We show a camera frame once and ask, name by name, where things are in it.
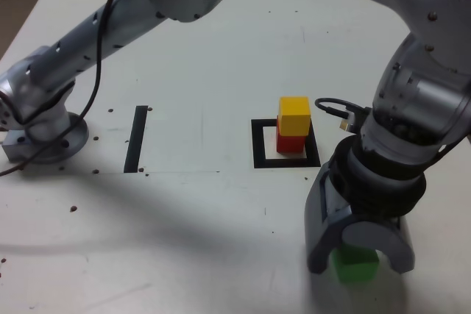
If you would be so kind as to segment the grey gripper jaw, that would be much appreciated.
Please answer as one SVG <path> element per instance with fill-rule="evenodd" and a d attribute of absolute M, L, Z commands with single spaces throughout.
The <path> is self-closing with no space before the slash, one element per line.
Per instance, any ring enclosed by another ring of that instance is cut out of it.
<path fill-rule="evenodd" d="M 332 250 L 341 245 L 341 234 L 349 224 L 351 216 L 331 223 L 324 222 L 323 182 L 329 173 L 325 163 L 309 191 L 305 203 L 305 250 L 308 270 L 312 274 L 321 274 L 327 269 Z"/>
<path fill-rule="evenodd" d="M 415 267 L 415 253 L 404 218 L 384 224 L 359 221 L 344 228 L 341 236 L 348 245 L 380 251 L 389 261 L 390 268 L 398 274 L 412 271 Z"/>

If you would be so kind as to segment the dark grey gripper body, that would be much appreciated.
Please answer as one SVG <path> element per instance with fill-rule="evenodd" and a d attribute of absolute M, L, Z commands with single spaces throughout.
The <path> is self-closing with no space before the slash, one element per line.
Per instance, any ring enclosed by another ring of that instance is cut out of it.
<path fill-rule="evenodd" d="M 325 202 L 324 222 L 334 222 L 352 215 L 350 204 L 341 196 L 330 180 L 329 173 L 325 174 L 323 182 L 323 201 Z"/>

